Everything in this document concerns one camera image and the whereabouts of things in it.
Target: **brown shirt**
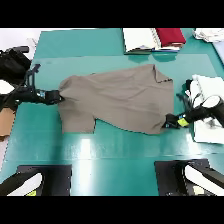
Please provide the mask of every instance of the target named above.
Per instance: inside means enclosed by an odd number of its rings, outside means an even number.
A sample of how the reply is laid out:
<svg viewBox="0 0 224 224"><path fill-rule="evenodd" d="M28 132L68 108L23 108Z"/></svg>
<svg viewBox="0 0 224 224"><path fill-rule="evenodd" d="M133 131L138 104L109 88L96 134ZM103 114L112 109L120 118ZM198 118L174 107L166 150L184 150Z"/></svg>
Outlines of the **brown shirt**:
<svg viewBox="0 0 224 224"><path fill-rule="evenodd" d="M93 132L95 119L124 130L158 134L173 113L173 81L155 65L71 76L61 82L64 132Z"/></svg>

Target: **table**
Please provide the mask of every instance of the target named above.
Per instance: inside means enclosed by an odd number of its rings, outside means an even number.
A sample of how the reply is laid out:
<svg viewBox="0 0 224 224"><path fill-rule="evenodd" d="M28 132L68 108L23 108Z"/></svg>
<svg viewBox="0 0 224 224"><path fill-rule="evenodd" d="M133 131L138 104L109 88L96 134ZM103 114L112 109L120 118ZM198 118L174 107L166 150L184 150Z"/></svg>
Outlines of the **table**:
<svg viewBox="0 0 224 224"><path fill-rule="evenodd" d="M70 31L63 32L69 36ZM161 72L173 78L175 93L181 91L182 84L192 74L223 76L222 63L212 44L193 39L190 29L183 32L187 44L175 60L163 56L158 59L155 55L124 56L119 53L121 44L112 56L106 49L96 53L94 48L84 57L77 57L78 50L77 54L69 51L67 55L64 51L61 58L58 51L55 57L50 51L51 58L47 53L40 58L38 44L33 63L42 66L36 76L36 86L55 89L61 80L73 74L87 75L148 63L156 64ZM176 97L174 111L183 111ZM18 165L72 164L71 195L158 195L154 161L208 158L213 168L224 173L223 152L222 145L193 142L189 129L146 135L97 120L94 134L62 134L57 105L24 103L17 111L0 182L12 175Z"/></svg>

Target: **yellow-green sticker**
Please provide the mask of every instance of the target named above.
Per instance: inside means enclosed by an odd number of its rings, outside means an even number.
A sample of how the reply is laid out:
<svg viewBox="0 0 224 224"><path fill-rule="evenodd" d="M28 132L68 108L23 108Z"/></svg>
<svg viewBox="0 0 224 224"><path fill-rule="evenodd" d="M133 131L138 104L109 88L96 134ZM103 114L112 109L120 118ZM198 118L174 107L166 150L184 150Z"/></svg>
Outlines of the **yellow-green sticker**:
<svg viewBox="0 0 224 224"><path fill-rule="evenodd" d="M26 196L36 196L37 192L36 191L31 191L29 194L27 194Z"/></svg>
<svg viewBox="0 0 224 224"><path fill-rule="evenodd" d="M182 127L189 125L189 123L188 123L184 118L181 118L181 119L178 120L177 122L178 122L178 124L179 124L180 126L182 126Z"/></svg>

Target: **red cloth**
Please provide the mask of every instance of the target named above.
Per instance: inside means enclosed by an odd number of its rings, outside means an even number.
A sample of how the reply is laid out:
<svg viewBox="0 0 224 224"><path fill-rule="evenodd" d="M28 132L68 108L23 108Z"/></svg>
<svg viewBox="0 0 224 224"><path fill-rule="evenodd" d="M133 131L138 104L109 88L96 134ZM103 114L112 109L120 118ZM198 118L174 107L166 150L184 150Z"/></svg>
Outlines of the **red cloth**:
<svg viewBox="0 0 224 224"><path fill-rule="evenodd" d="M172 43L186 43L180 28L156 28L162 47Z"/></svg>

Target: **cardboard box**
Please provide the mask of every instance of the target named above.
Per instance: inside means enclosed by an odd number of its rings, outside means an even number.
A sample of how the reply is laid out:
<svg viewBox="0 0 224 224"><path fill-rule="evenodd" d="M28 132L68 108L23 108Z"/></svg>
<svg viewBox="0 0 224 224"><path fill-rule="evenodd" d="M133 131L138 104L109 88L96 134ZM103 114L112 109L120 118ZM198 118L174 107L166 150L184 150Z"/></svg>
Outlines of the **cardboard box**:
<svg viewBox="0 0 224 224"><path fill-rule="evenodd" d="M0 112L0 141L9 136L15 119L15 111L10 108L3 108Z"/></svg>

